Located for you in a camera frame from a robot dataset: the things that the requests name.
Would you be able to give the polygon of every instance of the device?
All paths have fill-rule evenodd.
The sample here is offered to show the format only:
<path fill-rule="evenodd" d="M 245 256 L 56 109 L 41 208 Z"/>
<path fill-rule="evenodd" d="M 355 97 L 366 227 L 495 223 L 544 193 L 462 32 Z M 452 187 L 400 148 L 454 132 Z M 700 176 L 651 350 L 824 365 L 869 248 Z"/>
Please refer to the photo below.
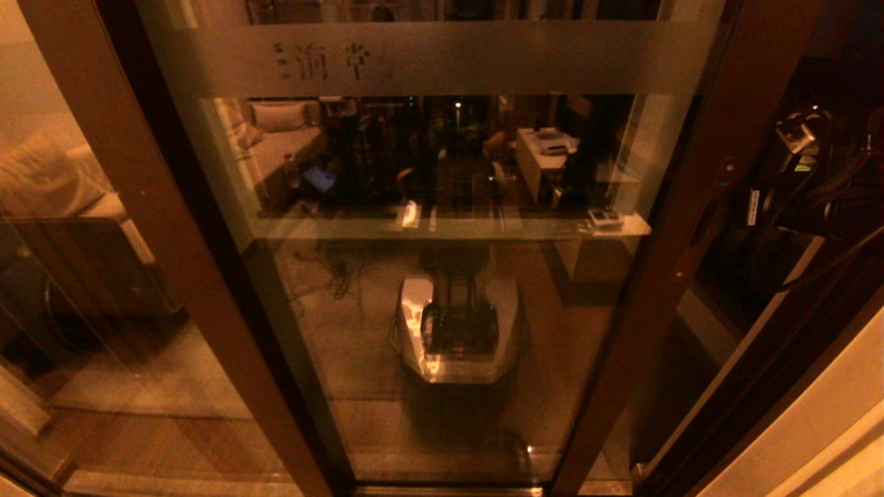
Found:
<path fill-rule="evenodd" d="M 478 283 L 487 254 L 444 252 L 433 256 L 432 275 L 402 281 L 390 344 L 428 383 L 490 385 L 518 358 L 518 287 Z"/>
<path fill-rule="evenodd" d="M 537 142 L 540 153 L 545 156 L 563 156 L 568 153 L 571 143 L 568 140 L 540 140 Z"/>
<path fill-rule="evenodd" d="M 310 186 L 322 194 L 328 193 L 338 179 L 335 174 L 326 171 L 318 165 L 309 167 L 301 176 L 307 180 Z"/>
<path fill-rule="evenodd" d="M 623 214 L 613 207 L 589 209 L 590 225 L 599 231 L 617 232 L 623 229 Z"/>

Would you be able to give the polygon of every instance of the black cable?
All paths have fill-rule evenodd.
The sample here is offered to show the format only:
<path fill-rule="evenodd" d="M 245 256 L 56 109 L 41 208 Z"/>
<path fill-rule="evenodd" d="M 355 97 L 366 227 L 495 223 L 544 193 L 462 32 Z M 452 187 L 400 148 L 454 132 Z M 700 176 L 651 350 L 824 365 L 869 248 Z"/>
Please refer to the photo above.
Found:
<path fill-rule="evenodd" d="M 866 245 L 868 245 L 869 242 L 874 240 L 881 233 L 884 233 L 884 226 L 878 226 L 877 228 L 873 229 L 871 232 L 869 232 L 869 234 L 867 234 L 866 236 L 861 238 L 859 241 L 854 243 L 852 247 L 848 248 L 847 250 L 844 250 L 838 257 L 823 264 L 823 266 L 820 267 L 818 270 L 816 270 L 810 274 L 803 274 L 803 275 L 799 276 L 798 278 L 795 278 L 787 283 L 783 283 L 782 285 L 779 285 L 777 288 L 775 288 L 774 291 L 776 293 L 785 292 L 786 290 L 791 290 L 792 288 L 800 287 L 802 285 L 806 285 L 806 284 L 810 283 L 811 281 L 814 281 L 815 279 L 819 278 L 820 276 L 825 275 L 829 271 L 832 271 L 834 268 L 841 265 L 850 256 L 852 256 L 855 252 L 860 250 L 862 247 L 865 247 Z"/>
<path fill-rule="evenodd" d="M 851 157 L 846 161 L 843 167 L 839 168 L 838 171 L 829 178 L 829 180 L 821 185 L 817 185 L 807 192 L 805 200 L 812 207 L 820 206 L 826 201 L 827 195 L 832 194 L 840 188 L 841 185 L 849 183 L 850 180 L 865 167 L 871 157 L 872 154 L 868 152 Z"/>
<path fill-rule="evenodd" d="M 755 249 L 752 250 L 752 255 L 749 259 L 749 278 L 754 281 L 757 285 L 769 289 L 767 283 L 761 278 L 758 274 L 758 258 L 761 255 L 761 247 L 763 245 L 763 241 L 767 238 L 767 235 L 771 232 L 772 229 L 776 226 L 776 221 L 782 215 L 782 213 L 786 210 L 786 208 L 792 203 L 796 196 L 801 193 L 802 188 L 807 185 L 807 182 L 811 180 L 813 175 L 819 170 L 821 167 L 815 167 L 811 169 L 807 176 L 798 183 L 798 186 L 789 192 L 789 196 L 786 197 L 786 200 L 780 204 L 780 207 L 771 215 L 771 217 L 765 222 L 764 227 L 761 228 L 761 231 L 758 233 L 758 238 L 756 239 Z"/>

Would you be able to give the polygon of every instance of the beige sofa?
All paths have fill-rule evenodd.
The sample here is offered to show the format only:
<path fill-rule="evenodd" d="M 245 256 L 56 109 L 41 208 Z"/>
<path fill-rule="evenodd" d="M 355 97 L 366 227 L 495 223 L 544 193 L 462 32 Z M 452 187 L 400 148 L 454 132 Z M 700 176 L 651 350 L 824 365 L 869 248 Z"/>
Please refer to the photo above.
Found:
<path fill-rule="evenodd" d="M 86 316 L 180 309 L 88 145 L 40 132 L 0 154 L 0 212 Z"/>
<path fill-rule="evenodd" d="M 327 147 L 319 102 L 217 98 L 215 105 L 249 190 L 263 211 L 278 209 L 292 192 L 298 164 Z"/>

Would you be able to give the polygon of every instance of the desk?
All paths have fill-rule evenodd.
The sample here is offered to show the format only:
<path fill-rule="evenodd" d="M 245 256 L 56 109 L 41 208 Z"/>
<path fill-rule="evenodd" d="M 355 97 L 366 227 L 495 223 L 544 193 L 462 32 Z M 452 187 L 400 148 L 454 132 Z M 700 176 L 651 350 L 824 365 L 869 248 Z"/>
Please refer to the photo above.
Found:
<path fill-rule="evenodd" d="M 542 128 L 542 133 L 554 132 L 554 128 Z M 540 186 L 543 184 L 544 171 L 558 171 L 565 165 L 568 156 L 545 156 L 540 153 L 540 144 L 533 129 L 528 127 L 516 130 L 515 162 L 519 165 L 522 177 L 528 184 L 528 190 L 534 202 L 540 196 Z M 572 146 L 579 142 L 567 134 L 561 134 L 562 140 L 568 141 Z M 638 183 L 639 180 L 632 175 L 622 172 L 613 163 L 599 164 L 596 167 L 595 181 L 598 183 Z"/>
<path fill-rule="evenodd" d="M 554 128 L 542 128 L 541 132 L 554 132 Z M 562 134 L 562 138 L 566 141 L 574 143 L 574 139 L 567 134 Z M 565 165 L 565 159 L 568 156 L 545 156 L 540 153 L 539 140 L 535 136 L 534 130 L 529 127 L 522 127 L 516 130 L 515 138 L 515 162 L 522 171 L 522 177 L 528 184 L 528 190 L 534 202 L 540 194 L 540 179 L 543 177 L 544 170 L 559 170 Z"/>
<path fill-rule="evenodd" d="M 596 231 L 577 240 L 554 242 L 565 271 L 573 283 L 623 281 L 629 272 L 639 237 L 651 227 L 638 214 L 623 217 L 616 232 Z"/>

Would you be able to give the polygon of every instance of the glass panel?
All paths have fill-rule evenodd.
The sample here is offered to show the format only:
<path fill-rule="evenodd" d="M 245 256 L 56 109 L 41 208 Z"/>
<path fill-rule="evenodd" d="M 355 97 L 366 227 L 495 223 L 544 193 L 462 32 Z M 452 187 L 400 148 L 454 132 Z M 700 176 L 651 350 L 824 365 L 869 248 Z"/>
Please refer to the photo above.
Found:
<path fill-rule="evenodd" d="M 0 88 L 0 455 L 66 493 L 296 493 L 12 0 Z"/>
<path fill-rule="evenodd" d="M 804 267 L 823 241 L 837 254 L 880 230 L 884 44 L 881 24 L 871 21 L 880 15 L 880 2 L 865 0 L 828 2 L 820 14 L 749 178 L 757 197 L 747 190 L 732 199 L 620 421 L 629 463 L 653 470 L 780 306 L 782 291 L 809 282 Z M 802 126 L 816 130 L 805 143 Z"/>
<path fill-rule="evenodd" d="M 330 457 L 550 481 L 724 2 L 138 5 Z"/>

